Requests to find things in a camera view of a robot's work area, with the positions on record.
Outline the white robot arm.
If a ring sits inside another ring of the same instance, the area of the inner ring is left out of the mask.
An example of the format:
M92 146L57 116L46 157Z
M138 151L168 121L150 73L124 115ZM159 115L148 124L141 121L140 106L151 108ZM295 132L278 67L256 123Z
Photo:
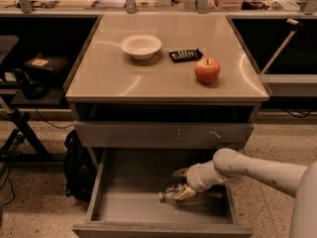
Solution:
M223 148L203 164L176 171L185 178L173 199L184 200L214 184L225 184L246 176L295 198L289 238L316 238L317 235L317 163L309 166L247 157Z

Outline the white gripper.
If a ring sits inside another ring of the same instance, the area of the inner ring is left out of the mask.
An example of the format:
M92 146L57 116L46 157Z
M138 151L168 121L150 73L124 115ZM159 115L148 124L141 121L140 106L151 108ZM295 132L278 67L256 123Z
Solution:
M186 178L187 184L179 183L175 188L174 198L184 200L193 197L196 191L205 191L216 183L214 163L209 161L182 168L172 173L174 178Z

